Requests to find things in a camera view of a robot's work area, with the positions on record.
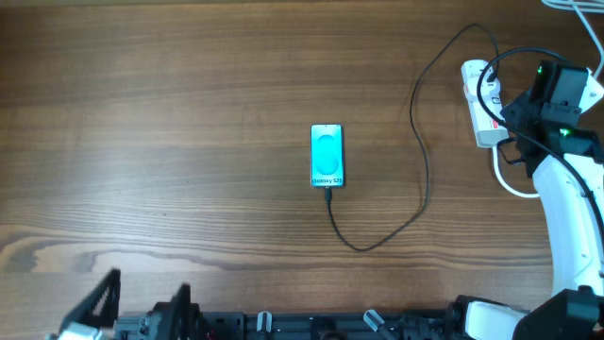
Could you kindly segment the Galaxy S25 smartphone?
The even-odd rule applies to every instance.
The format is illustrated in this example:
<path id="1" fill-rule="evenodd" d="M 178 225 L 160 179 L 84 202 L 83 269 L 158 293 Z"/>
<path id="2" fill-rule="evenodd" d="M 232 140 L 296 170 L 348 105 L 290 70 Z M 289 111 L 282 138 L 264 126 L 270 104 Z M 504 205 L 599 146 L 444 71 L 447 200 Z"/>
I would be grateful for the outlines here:
<path id="1" fill-rule="evenodd" d="M 344 186 L 344 143 L 341 125 L 310 127 L 310 183 L 313 187 Z"/>

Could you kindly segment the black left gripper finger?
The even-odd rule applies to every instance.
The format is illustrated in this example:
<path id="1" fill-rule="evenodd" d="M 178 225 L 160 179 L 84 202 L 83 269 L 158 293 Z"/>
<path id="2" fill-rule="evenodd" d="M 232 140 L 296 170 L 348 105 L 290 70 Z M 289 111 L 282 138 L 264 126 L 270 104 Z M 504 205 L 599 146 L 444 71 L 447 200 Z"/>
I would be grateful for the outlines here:
<path id="1" fill-rule="evenodd" d="M 111 269 L 96 287 L 68 313 L 60 324 L 65 331 L 72 323 L 95 329 L 112 328 L 119 314 L 121 271 Z"/>
<path id="2" fill-rule="evenodd" d="M 168 319 L 167 339 L 187 340 L 190 335 L 191 287 L 183 283 L 172 301 Z"/>

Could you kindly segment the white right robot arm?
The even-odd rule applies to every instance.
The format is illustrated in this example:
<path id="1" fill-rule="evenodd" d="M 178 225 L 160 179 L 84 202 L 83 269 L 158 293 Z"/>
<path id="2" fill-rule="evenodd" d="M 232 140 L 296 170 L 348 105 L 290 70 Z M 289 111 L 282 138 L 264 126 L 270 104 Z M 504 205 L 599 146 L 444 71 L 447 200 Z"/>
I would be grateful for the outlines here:
<path id="1" fill-rule="evenodd" d="M 530 312 L 460 296 L 444 321 L 459 339 L 600 339 L 603 336 L 603 149 L 578 126 L 603 96 L 587 68 L 556 54 L 540 62 L 532 86 L 500 102 L 496 61 L 461 67 L 478 146 L 514 143 L 545 212 L 553 261 L 552 296 Z"/>

